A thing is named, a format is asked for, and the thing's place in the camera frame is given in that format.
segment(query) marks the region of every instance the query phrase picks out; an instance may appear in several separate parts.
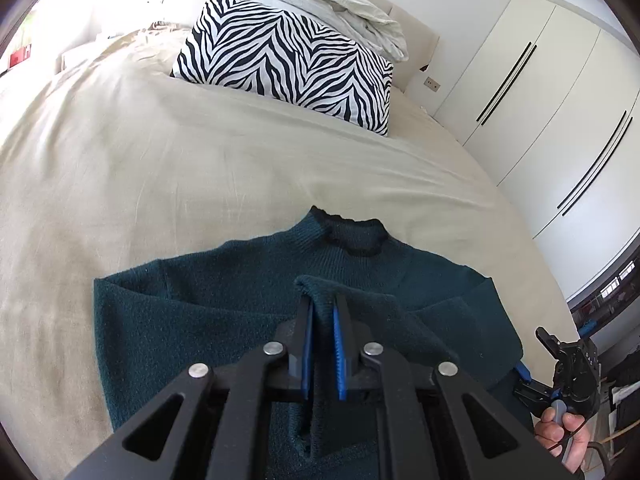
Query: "triangular cutout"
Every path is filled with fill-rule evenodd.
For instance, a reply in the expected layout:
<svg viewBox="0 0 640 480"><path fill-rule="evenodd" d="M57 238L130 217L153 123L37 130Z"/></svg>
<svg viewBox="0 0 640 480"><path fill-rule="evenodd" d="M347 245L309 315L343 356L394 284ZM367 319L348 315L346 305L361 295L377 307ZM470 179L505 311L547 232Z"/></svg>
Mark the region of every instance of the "triangular cutout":
<svg viewBox="0 0 640 480"><path fill-rule="evenodd" d="M124 440L122 443L124 449L148 460L158 460L183 400L183 396L177 394L171 396Z"/></svg>
<svg viewBox="0 0 640 480"><path fill-rule="evenodd" d="M476 431L482 454L486 458L496 458L503 453L517 449L518 441L491 416L475 397L464 394L462 402Z"/></svg>

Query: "headboard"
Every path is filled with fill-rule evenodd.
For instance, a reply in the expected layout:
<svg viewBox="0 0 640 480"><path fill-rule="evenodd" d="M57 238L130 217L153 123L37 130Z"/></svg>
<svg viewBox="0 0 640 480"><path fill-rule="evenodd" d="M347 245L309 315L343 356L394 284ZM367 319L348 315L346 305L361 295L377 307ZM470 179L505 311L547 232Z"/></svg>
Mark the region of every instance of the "headboard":
<svg viewBox="0 0 640 480"><path fill-rule="evenodd" d="M431 62L433 51L440 37L423 22L390 1L369 1L384 10L393 20L400 23L402 32L404 32L409 51L409 60L395 64L393 79L393 85L404 91L418 70Z"/></svg>

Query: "zebra print pillow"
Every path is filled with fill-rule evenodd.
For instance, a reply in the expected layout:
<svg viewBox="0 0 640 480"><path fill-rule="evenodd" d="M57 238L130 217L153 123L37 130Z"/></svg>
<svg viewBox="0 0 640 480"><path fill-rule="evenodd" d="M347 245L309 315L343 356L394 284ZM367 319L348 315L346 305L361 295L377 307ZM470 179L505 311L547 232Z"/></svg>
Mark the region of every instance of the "zebra print pillow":
<svg viewBox="0 0 640 480"><path fill-rule="evenodd" d="M208 0L171 76L311 108L386 135L393 65L306 16Z"/></svg>

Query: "black wardrobe handle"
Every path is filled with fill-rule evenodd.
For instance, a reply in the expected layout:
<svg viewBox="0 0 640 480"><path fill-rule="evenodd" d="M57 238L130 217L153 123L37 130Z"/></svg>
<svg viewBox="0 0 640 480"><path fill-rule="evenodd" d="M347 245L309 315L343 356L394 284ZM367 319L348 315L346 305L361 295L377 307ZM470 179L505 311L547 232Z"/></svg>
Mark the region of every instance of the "black wardrobe handle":
<svg viewBox="0 0 640 480"><path fill-rule="evenodd" d="M602 156L604 155L604 153L607 151L607 148L609 147L609 145L611 144L611 141L614 139L614 137L616 136L616 133L618 132L618 130L620 129L620 126L622 126L623 121L625 120L626 117L626 110L625 113L622 114L622 117L620 117L620 121L618 122L618 126L616 126L616 129L613 130L613 133L611 134L611 136L609 137L609 140L607 141L607 143L604 145L604 148L602 149L602 151L598 154L598 156L596 157L596 160L593 161L593 164L591 165L591 167L587 170L587 172L582 176L582 178L580 179L580 182L578 182L578 184L576 184L574 186L574 188L569 192L569 194L567 196L564 197L564 200L562 200L561 203L558 204L558 208L560 209L562 208L562 206L571 198L571 196L580 188L580 186L582 185L582 183L587 179L587 177L589 176L589 174L591 173L591 171L593 170L593 168L596 167L596 164L598 163L598 161L602 158Z"/></svg>
<svg viewBox="0 0 640 480"><path fill-rule="evenodd" d="M604 163L602 164L602 166L600 166L600 168L598 169L598 171L595 173L595 175L593 175L593 178L589 181L589 183L587 184L587 186L585 186L585 188L580 192L580 194L578 195L578 197L571 202L571 204L569 205L569 207L567 209L564 210L564 212L562 212L562 216L566 215L569 211L571 211L571 208L576 205L576 203L578 202L578 200L581 199L581 197L587 192L587 190L591 187L591 184L594 183L594 181L597 179L598 175L602 172L602 170L604 170L604 167L607 165L607 163L611 160L611 157L613 156L613 154L616 152L618 146L620 145L620 142L622 142L623 137L625 137L626 135L626 131L629 129L629 126L631 126L631 121L633 121L634 118L631 117L629 119L629 122L626 124L625 127L625 131L622 132L622 135L620 135L620 137L618 138L618 141L616 142L616 145L613 147L613 150L611 150L611 152L609 153L609 155L607 155L607 158L605 159Z"/></svg>
<svg viewBox="0 0 640 480"><path fill-rule="evenodd" d="M522 51L522 54L520 54L520 57L518 58L518 60L516 61L516 64L513 65L513 68L511 69L511 71L509 72L509 75L507 77L504 78L504 81L502 82L502 84L500 85L500 88L497 89L497 91L495 92L494 96L489 99L489 102L486 104L486 106L484 107L484 110L482 110L482 113L480 115L478 115L478 118L476 119L476 123L480 121L480 119L482 118L482 116L484 115L484 113L489 109L489 106L491 106L491 103L494 102L494 99L496 97L498 97L498 94L500 93L500 91L504 88L504 86L507 84L507 81L509 80L509 78L511 77L511 75L516 71L518 65L520 64L520 62L522 61L522 58L524 57L524 55L527 53L527 50L529 50L529 47L531 46L531 42L529 41L529 44L525 47L525 49Z"/></svg>
<svg viewBox="0 0 640 480"><path fill-rule="evenodd" d="M520 75L520 72L522 72L522 70L524 69L524 67L526 67L527 63L529 62L529 59L531 59L531 56L533 56L533 53L536 51L536 49L538 48L537 45L534 45L533 48L530 50L529 55L526 57L526 59L524 60L524 63L520 66L520 68L518 69L518 71L516 72L516 75L514 76L514 78L511 80L511 82L509 83L509 86L507 86L507 89L502 93L502 95L500 96L500 99L498 99L498 102L494 105L493 108L491 108L491 111L488 113L487 117L484 118L484 121L482 121L480 123L480 126L484 126L484 124L489 120L489 117L491 117L491 115L495 112L495 109L498 107L498 105L502 102L502 100L504 99L504 96L507 95L507 92L509 90L511 90L511 87L513 86L513 84L516 82L516 79L518 78L518 76Z"/></svg>

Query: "white closet door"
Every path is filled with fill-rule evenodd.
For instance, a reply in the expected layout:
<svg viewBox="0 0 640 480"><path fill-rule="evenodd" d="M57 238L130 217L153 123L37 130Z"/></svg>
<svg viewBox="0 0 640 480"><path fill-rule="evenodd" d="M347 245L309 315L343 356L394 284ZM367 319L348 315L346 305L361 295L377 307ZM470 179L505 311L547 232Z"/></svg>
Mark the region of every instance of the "white closet door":
<svg viewBox="0 0 640 480"><path fill-rule="evenodd" d="M556 6L536 51L465 147L496 183L511 171L562 104L600 29Z"/></svg>
<svg viewBox="0 0 640 480"><path fill-rule="evenodd" d="M600 174L535 238L567 299L599 276L639 231L640 102L630 118Z"/></svg>
<svg viewBox="0 0 640 480"><path fill-rule="evenodd" d="M562 212L562 201L625 123L639 90L640 58L601 31L564 103L498 186L532 236Z"/></svg>
<svg viewBox="0 0 640 480"><path fill-rule="evenodd" d="M464 144L476 120L500 89L529 43L535 43L555 5L546 0L511 0L435 119Z"/></svg>

